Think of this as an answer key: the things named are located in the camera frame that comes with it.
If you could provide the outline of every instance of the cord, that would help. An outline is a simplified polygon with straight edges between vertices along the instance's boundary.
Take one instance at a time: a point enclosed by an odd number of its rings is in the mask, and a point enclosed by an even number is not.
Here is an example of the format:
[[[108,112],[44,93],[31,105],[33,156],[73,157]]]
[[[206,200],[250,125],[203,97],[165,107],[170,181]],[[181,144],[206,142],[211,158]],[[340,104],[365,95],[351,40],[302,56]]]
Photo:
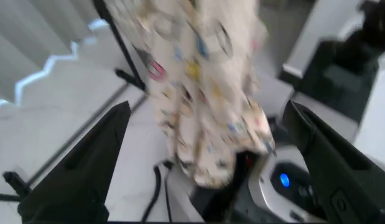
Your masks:
[[[160,165],[165,166],[170,171],[170,170],[172,170],[174,164],[171,161],[164,161],[164,162],[161,162],[161,163],[154,166],[154,172],[155,172],[155,178],[156,178],[155,191],[154,191],[154,196],[152,197],[151,201],[149,202],[148,207],[145,209],[144,215],[142,216],[141,222],[143,222],[143,223],[145,223],[147,221],[148,216],[151,213],[151,210],[154,207],[154,205],[155,205],[155,203],[159,197],[160,184],[162,182],[162,180],[161,180],[162,177],[160,175],[160,170],[159,170]],[[169,222],[172,222],[172,216],[170,213],[169,196],[167,193],[167,178],[168,178],[168,176],[169,176],[169,172],[166,174],[166,178],[165,178],[165,195],[166,195],[167,215],[169,216]]]

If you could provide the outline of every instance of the white cloth with colorful print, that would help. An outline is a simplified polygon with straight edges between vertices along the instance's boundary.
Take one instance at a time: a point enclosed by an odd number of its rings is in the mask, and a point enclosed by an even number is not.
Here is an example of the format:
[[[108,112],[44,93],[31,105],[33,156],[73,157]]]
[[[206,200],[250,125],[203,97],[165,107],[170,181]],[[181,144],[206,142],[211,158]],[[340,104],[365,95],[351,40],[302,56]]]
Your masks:
[[[233,178],[236,153],[274,148],[251,66],[267,30],[256,0],[156,0],[139,18],[151,36],[148,92],[170,153],[203,187]]]

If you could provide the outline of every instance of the white wall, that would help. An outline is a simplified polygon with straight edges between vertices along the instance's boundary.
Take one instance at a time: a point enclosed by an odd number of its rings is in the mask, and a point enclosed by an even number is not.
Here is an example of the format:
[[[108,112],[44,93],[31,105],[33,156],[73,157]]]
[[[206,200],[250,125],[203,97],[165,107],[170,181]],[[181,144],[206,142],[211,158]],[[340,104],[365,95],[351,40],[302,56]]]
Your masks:
[[[362,0],[317,0],[284,69],[302,77],[318,42],[340,33]]]

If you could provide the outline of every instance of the curtain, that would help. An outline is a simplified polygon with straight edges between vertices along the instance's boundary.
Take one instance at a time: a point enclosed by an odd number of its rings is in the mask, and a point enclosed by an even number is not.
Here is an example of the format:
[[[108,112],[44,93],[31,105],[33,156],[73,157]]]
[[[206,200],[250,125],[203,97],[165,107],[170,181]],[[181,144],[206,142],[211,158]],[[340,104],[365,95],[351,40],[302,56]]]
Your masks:
[[[98,18],[91,0],[0,0],[0,104],[21,103],[22,88],[77,42]]]

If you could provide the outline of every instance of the blue led button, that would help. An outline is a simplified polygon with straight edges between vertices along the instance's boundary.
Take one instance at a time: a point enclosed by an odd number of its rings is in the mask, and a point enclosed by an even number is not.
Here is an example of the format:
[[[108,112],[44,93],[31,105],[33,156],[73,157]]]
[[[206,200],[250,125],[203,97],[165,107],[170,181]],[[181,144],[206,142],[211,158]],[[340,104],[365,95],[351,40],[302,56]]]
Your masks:
[[[284,187],[289,187],[290,182],[289,182],[289,178],[287,177],[286,174],[281,174],[281,176],[279,178],[281,179],[281,183]]]

